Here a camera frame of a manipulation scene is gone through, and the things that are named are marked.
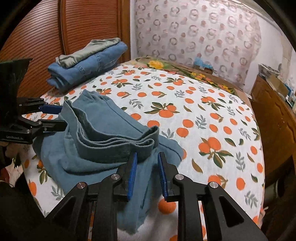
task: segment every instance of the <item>bed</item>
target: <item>bed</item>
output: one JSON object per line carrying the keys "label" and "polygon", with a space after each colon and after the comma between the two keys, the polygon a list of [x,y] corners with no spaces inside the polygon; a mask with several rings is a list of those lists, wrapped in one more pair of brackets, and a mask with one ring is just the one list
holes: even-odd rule
{"label": "bed", "polygon": [[[77,86],[66,95],[60,95],[46,84],[46,67],[54,61],[54,57],[76,51],[90,39],[120,37],[129,46],[129,33],[127,35],[126,31],[129,21],[122,17],[127,13],[129,15],[129,2],[114,0],[108,3],[113,4],[113,8],[100,15],[93,10],[103,11],[99,10],[95,1],[82,4],[75,0],[43,0],[26,16],[0,52],[0,59],[33,55],[30,57],[35,61],[29,66],[19,94],[41,96],[46,102],[56,105],[63,105],[65,99],[75,101],[83,90],[110,97],[122,111],[141,124],[157,125],[161,135],[179,143],[183,148],[179,173],[195,182],[219,183],[257,223],[264,191],[263,151],[250,102],[239,89],[212,75],[164,60],[152,57],[130,60],[129,51],[122,56],[116,68]],[[79,21],[85,12],[88,12],[86,19],[91,22]],[[47,33],[39,32],[41,40],[35,44],[30,44],[32,39],[27,36],[28,47],[23,51],[20,48],[14,51],[12,46],[16,43],[16,36],[25,34],[20,28],[24,28],[34,14],[45,13],[57,14],[45,23],[47,33],[56,31],[56,36],[46,40]],[[91,17],[100,19],[100,24],[88,28],[96,22]],[[31,28],[32,32],[42,31],[40,26]],[[45,43],[47,50],[41,52]],[[54,119],[57,115],[38,112],[25,117],[35,121],[39,118]],[[31,146],[25,146],[20,157],[30,191],[46,216],[65,193],[50,178]],[[206,239],[201,204],[198,208],[201,209],[203,237]],[[131,235],[118,230],[118,239],[176,240],[177,217],[176,203],[165,203],[159,197],[138,232]]]}

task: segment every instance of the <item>yellow flower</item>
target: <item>yellow flower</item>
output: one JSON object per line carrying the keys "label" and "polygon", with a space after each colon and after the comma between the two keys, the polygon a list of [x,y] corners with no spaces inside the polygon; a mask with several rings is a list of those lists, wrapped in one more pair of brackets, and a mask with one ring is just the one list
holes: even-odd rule
{"label": "yellow flower", "polygon": [[163,68],[163,64],[160,61],[155,61],[155,60],[151,60],[148,65],[152,68],[155,69],[162,69]]}

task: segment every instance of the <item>bolt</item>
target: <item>bolt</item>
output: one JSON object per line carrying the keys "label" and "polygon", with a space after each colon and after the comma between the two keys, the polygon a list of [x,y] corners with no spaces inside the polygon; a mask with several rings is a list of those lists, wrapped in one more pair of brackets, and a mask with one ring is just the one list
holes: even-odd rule
{"label": "bolt", "polygon": [[177,175],[175,176],[175,178],[176,178],[177,180],[183,180],[183,179],[184,179],[184,176],[183,176],[182,174],[177,174]]}
{"label": "bolt", "polygon": [[218,187],[218,183],[216,183],[216,182],[210,182],[210,187],[211,188],[217,188]]}
{"label": "bolt", "polygon": [[113,180],[117,180],[117,179],[120,178],[120,175],[117,174],[117,173],[115,173],[115,174],[113,174],[113,175],[111,176],[111,178],[112,178]]}
{"label": "bolt", "polygon": [[85,183],[84,182],[77,183],[76,187],[79,189],[83,189],[85,187]]}

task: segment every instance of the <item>curtain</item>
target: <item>curtain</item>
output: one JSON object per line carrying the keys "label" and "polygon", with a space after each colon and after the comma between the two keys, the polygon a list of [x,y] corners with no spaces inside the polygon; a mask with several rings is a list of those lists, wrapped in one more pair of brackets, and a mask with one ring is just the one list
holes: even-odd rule
{"label": "curtain", "polygon": [[256,14],[226,0],[137,0],[135,23],[138,56],[188,67],[201,57],[242,89],[261,47]]}

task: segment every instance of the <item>stack of folded clothes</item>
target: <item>stack of folded clothes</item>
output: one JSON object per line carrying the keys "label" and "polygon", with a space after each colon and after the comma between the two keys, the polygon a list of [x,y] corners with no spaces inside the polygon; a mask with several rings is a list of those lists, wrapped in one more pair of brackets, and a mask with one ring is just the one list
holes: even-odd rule
{"label": "stack of folded clothes", "polygon": [[33,148],[65,193],[78,182],[102,181],[137,153],[133,197],[118,209],[118,228],[135,233],[161,195],[157,154],[165,152],[168,163],[178,166],[182,148],[160,136],[157,126],[143,126],[95,91],[84,90],[73,103],[66,100],[58,119],[68,123],[66,130],[37,137]]}
{"label": "stack of folded clothes", "polygon": [[56,62],[48,66],[51,77],[47,83],[66,93],[76,85],[114,68],[127,49],[120,38],[93,39],[73,54],[56,57]]}

